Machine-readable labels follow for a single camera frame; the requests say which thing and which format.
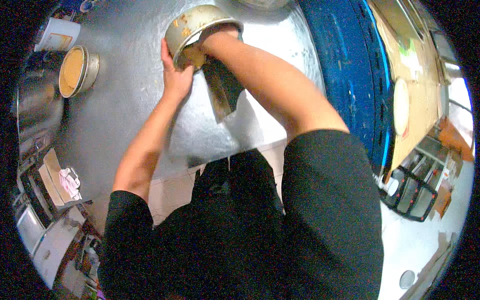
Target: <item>kitchen counter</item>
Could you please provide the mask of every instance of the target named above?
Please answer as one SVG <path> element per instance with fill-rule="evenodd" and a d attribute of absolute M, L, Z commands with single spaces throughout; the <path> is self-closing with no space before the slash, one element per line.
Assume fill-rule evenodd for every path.
<path fill-rule="evenodd" d="M 54 146 L 60 165 L 74 167 L 85 200 L 109 193 L 121 156 L 163 93 L 160 40 L 181 12 L 215 4 L 244 23 L 243 40 L 295 65 L 324 92 L 312 36 L 295 3 L 257 12 L 233 1 L 115 1 L 90 12 L 77 45 L 100 55 L 92 89 L 68 100 Z M 283 127 L 246 92 L 217 124 L 203 73 L 175 117 L 154 178 L 286 138 Z"/>

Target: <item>black shirt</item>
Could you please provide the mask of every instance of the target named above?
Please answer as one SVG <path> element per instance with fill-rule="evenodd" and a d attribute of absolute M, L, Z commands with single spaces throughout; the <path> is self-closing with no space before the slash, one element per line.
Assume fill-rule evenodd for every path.
<path fill-rule="evenodd" d="M 113 192 L 99 269 L 105 295 L 377 299 L 380 202 L 363 145 L 350 134 L 318 130 L 293 139 L 284 156 L 285 216 L 254 215 L 270 209 L 262 207 L 270 196 L 261 187 L 269 183 L 242 172 L 234 185 L 247 178 L 262 190 L 254 197 L 265 199 L 250 199 L 248 187 L 236 189 L 242 198 L 195 194 L 155 229 L 144 200 Z"/>

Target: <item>food residue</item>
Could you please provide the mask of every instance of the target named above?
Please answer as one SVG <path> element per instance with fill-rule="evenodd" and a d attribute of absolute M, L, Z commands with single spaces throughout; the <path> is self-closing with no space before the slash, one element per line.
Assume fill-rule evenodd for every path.
<path fill-rule="evenodd" d="M 186 46 L 182 50 L 180 57 L 182 64 L 189 62 L 195 67 L 196 70 L 199 70 L 205 63 L 205 53 L 200 50 L 200 47 L 196 43 Z"/>
<path fill-rule="evenodd" d="M 181 35 L 182 36 L 189 36 L 191 33 L 192 33 L 192 31 L 190 30 L 190 28 L 184 27 L 182 32 L 181 32 Z"/>

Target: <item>person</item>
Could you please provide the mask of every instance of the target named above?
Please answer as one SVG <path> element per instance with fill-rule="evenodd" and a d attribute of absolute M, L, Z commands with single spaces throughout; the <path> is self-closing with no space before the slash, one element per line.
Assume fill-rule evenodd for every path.
<path fill-rule="evenodd" d="M 191 203 L 153 228 L 149 185 L 193 67 L 177 71 L 162 40 L 164 93 L 126 150 L 110 196 L 98 274 L 107 299 L 377 299 L 383 246 L 378 190 L 363 145 L 286 61 L 203 32 L 225 64 L 287 130 L 282 204 L 258 150 L 206 165 Z"/>

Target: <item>metal bowl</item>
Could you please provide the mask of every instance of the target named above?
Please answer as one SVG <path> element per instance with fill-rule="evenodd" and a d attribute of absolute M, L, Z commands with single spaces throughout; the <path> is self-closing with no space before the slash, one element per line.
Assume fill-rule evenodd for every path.
<path fill-rule="evenodd" d="M 82 71 L 80 72 L 80 76 L 75 88 L 71 92 L 68 92 L 68 90 L 65 90 L 64 87 L 66 84 L 63 78 L 64 64 L 68 55 L 78 49 L 82 51 L 83 55 Z M 64 98 L 70 98 L 91 87 L 96 79 L 96 76 L 98 75 L 99 63 L 100 57 L 98 56 L 98 53 L 88 53 L 88 50 L 85 46 L 74 46 L 72 49 L 70 49 L 67 55 L 65 55 L 60 68 L 59 86 L 61 95 Z"/>
<path fill-rule="evenodd" d="M 165 32 L 165 39 L 175 68 L 179 68 L 180 53 L 193 37 L 197 38 L 209 27 L 225 23 L 234 24 L 240 33 L 243 32 L 241 22 L 234 20 L 215 5 L 195 6 L 173 20 Z"/>
<path fill-rule="evenodd" d="M 87 56 L 85 75 L 82 80 L 82 84 L 78 89 L 78 92 L 87 90 L 93 85 L 96 76 L 98 75 L 98 68 L 100 67 L 100 57 L 98 56 L 98 53 L 88 53 L 87 48 L 85 48 L 85 53 Z"/>

